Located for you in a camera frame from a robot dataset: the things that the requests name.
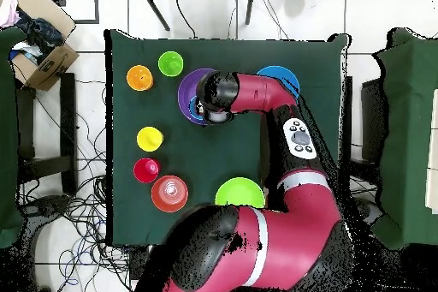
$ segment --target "purple bowl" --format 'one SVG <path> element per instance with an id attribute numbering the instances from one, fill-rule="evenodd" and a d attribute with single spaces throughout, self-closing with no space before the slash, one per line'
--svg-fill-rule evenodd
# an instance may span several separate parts
<path id="1" fill-rule="evenodd" d="M 208 123 L 201 117 L 190 111 L 193 108 L 192 100 L 196 97 L 196 87 L 199 81 L 208 73 L 214 72 L 214 69 L 196 69 L 186 75 L 178 88 L 178 105 L 182 114 L 190 121 L 199 125 Z"/>

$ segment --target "white stripe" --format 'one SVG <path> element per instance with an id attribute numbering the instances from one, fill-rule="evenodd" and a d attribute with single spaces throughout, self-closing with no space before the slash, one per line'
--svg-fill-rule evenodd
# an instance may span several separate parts
<path id="1" fill-rule="evenodd" d="M 279 182 L 277 188 L 279 188 L 282 184 L 284 184 L 284 191 L 305 184 L 323 185 L 327 189 L 330 189 L 325 176 L 323 174 L 313 171 L 303 171 L 291 174 L 286 177 L 286 179 Z"/>
<path id="2" fill-rule="evenodd" d="M 257 251 L 254 270 L 252 270 L 252 274 L 243 286 L 252 286 L 258 280 L 258 278 L 262 274 L 264 262 L 266 260 L 266 256 L 268 255 L 268 225 L 266 224 L 266 218 L 261 211 L 254 208 L 252 208 L 252 210 L 256 213 L 257 216 L 258 241 L 260 241 L 260 243 L 262 244 L 262 249 Z"/>

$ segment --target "red bowl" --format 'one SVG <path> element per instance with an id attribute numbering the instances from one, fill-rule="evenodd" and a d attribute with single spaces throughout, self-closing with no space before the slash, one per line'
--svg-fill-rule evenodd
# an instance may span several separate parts
<path id="1" fill-rule="evenodd" d="M 159 171 L 160 164 L 153 158 L 141 158 L 133 167 L 133 175 L 139 182 L 153 182 Z"/>

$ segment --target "red cup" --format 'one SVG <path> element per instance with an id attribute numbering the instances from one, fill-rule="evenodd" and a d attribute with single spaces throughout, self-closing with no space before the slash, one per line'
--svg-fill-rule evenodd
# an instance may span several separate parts
<path id="1" fill-rule="evenodd" d="M 153 158 L 141 158 L 133 167 L 133 175 L 139 182 L 153 182 L 157 179 L 160 164 Z"/>
<path id="2" fill-rule="evenodd" d="M 151 197 L 160 211 L 177 212 L 187 202 L 187 185 L 177 176 L 163 176 L 152 185 Z"/>

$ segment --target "lime green bowl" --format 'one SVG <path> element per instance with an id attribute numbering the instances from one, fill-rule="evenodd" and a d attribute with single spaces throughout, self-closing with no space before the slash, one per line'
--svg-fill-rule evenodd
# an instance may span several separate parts
<path id="1" fill-rule="evenodd" d="M 234 205 L 264 208 L 264 193 L 253 180 L 235 177 L 224 182 L 217 190 L 215 203 L 217 206 Z"/>
<path id="2" fill-rule="evenodd" d="M 158 59 L 158 67 L 164 75 L 173 77 L 182 72 L 184 62 L 176 51 L 166 51 Z"/>

